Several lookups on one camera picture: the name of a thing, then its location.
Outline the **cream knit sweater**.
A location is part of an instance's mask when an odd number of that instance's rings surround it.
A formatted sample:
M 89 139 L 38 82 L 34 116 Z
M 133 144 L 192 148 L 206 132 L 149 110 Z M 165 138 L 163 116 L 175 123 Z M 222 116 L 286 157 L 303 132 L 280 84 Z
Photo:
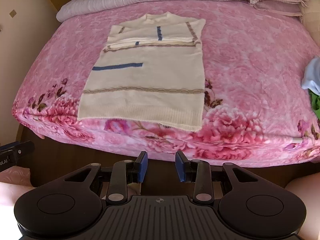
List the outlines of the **cream knit sweater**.
M 78 119 L 201 129 L 205 23 L 166 12 L 113 25 L 86 81 Z

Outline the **pink rose blanket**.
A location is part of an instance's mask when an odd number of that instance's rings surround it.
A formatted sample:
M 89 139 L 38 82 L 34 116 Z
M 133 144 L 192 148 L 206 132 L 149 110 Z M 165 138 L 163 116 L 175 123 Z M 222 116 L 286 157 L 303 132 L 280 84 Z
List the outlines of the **pink rose blanket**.
M 185 132 L 139 121 L 78 121 L 81 92 L 113 25 L 145 14 L 203 18 L 203 127 Z M 40 137 L 172 161 L 182 150 L 213 165 L 268 167 L 319 159 L 319 120 L 300 86 L 319 47 L 296 19 L 243 2 L 161 1 L 63 22 L 19 88 L 12 115 Z

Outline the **green knit garment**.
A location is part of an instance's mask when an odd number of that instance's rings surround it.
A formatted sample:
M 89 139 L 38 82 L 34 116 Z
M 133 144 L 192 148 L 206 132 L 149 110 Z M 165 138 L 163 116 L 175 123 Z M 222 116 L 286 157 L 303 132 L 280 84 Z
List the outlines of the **green knit garment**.
M 318 119 L 320 119 L 320 97 L 319 95 L 312 92 L 310 89 L 308 90 L 310 95 L 311 108 Z

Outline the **light blue garment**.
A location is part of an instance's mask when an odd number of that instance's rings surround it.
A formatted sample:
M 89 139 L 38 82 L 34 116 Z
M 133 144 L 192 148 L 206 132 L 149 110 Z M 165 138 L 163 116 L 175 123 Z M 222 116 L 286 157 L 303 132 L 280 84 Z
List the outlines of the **light blue garment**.
M 314 57 L 306 66 L 301 88 L 311 90 L 314 94 L 320 96 L 320 59 Z

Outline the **pink folded blanket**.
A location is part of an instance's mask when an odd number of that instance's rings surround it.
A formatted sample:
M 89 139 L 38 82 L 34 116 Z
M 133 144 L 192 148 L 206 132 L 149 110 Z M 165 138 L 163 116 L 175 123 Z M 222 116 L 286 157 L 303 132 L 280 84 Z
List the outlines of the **pink folded blanket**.
M 308 7 L 304 0 L 249 0 L 249 3 L 257 10 L 289 17 L 302 17 L 302 8 Z

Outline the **cream padded headboard cushion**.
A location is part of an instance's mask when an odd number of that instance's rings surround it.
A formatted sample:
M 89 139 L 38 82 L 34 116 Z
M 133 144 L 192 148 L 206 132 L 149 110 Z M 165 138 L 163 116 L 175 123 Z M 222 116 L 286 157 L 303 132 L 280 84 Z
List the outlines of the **cream padded headboard cushion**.
M 319 4 L 308 2 L 307 7 L 301 8 L 302 23 L 312 39 L 319 46 Z

